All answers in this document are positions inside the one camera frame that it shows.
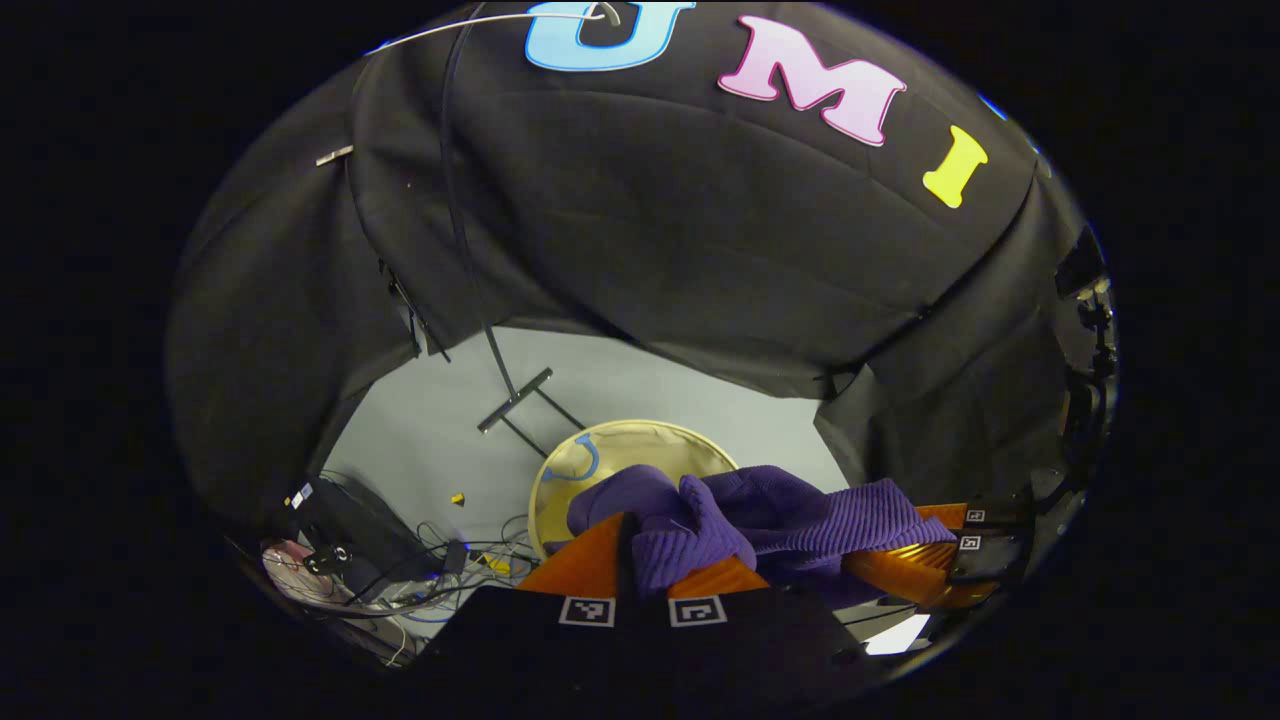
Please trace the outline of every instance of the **black cloth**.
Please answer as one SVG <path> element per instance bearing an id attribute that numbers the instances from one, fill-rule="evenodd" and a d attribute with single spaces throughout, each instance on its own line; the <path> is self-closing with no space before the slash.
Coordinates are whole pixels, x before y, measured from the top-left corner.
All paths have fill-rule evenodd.
<path id="1" fill-rule="evenodd" d="M 856 58 L 900 77 L 886 143 L 785 95 L 718 88 L 746 49 L 741 14 L 800 29 L 827 67 Z M 963 500 L 1053 454 L 1039 424 L 983 425 L 1048 418 L 1047 386 L 993 380 L 1060 375 L 1043 287 L 1083 225 L 1015 123 L 905 44 L 819 5 L 700 4 L 660 56 L 620 72 L 538 68 L 527 28 L 476 27 L 453 88 L 479 297 L 439 167 L 454 31 L 339 73 L 210 201 L 166 352 L 180 446 L 218 512 L 262 523 L 328 455 L 362 389 L 411 356 L 379 259 L 444 347 L 479 332 L 479 307 L 494 324 L 616 337 L 772 396 L 828 401 L 817 423 L 849 482 L 879 468 L 918 503 Z M 957 209 L 922 183 L 951 124 L 989 158 Z M 966 434 L 938 439 L 955 428 Z"/>

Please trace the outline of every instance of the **small yellow object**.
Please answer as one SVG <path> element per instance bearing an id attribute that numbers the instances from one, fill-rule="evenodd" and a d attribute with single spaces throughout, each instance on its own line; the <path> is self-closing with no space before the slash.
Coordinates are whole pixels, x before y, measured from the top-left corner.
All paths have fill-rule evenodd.
<path id="1" fill-rule="evenodd" d="M 503 560 L 494 557 L 488 552 L 484 555 L 484 560 L 489 565 L 489 569 L 493 570 L 494 573 L 498 573 L 499 575 L 511 574 L 511 565 L 508 562 L 504 562 Z"/>
<path id="2" fill-rule="evenodd" d="M 951 150 L 938 169 L 924 173 L 924 187 L 938 196 L 947 208 L 959 208 L 960 191 L 969 183 L 978 165 L 987 163 L 987 151 L 965 131 L 951 126 Z"/>

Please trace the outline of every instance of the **pink letter m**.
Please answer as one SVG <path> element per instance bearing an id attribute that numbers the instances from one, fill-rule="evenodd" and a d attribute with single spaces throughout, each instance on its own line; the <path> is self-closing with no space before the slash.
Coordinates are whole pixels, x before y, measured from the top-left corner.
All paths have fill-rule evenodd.
<path id="1" fill-rule="evenodd" d="M 808 110 L 844 92 L 840 102 L 822 111 L 822 119 L 867 145 L 884 145 L 881 124 L 893 94 L 906 90 L 902 81 L 867 60 L 824 68 L 803 32 L 754 15 L 742 15 L 737 22 L 751 29 L 751 38 L 737 72 L 721 76 L 721 87 L 744 97 L 776 100 L 778 91 L 769 78 L 773 68 L 782 68 L 792 108 Z"/>

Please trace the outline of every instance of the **purple sweater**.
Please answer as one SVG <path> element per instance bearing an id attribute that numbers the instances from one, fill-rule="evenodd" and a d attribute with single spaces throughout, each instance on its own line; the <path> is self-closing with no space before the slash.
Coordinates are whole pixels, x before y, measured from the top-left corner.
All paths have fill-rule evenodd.
<path id="1" fill-rule="evenodd" d="M 577 536 L 623 511 L 639 524 L 631 552 L 641 597 L 736 555 L 771 584 L 806 587 L 832 609 L 847 607 L 884 593 L 842 573 L 845 553 L 955 542 L 893 480 L 828 495 L 772 465 L 685 475 L 678 491 L 657 468 L 632 465 L 575 497 L 568 529 Z"/>

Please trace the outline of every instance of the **blue letter u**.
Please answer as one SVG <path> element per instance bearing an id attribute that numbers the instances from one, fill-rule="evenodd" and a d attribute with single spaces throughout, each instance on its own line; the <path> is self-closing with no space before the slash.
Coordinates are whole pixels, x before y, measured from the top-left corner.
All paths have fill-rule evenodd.
<path id="1" fill-rule="evenodd" d="M 582 45 L 577 38 L 582 29 L 581 19 L 534 18 L 534 24 L 529 28 L 529 40 L 525 42 L 525 56 L 535 65 L 568 73 L 621 70 L 643 65 L 667 49 L 671 32 L 676 29 L 676 14 L 694 8 L 698 3 L 631 3 L 631 5 L 640 8 L 640 13 L 636 15 L 631 37 L 622 45 L 611 47 Z M 530 8 L 529 13 L 585 15 L 590 6 L 591 3 L 541 3 Z"/>

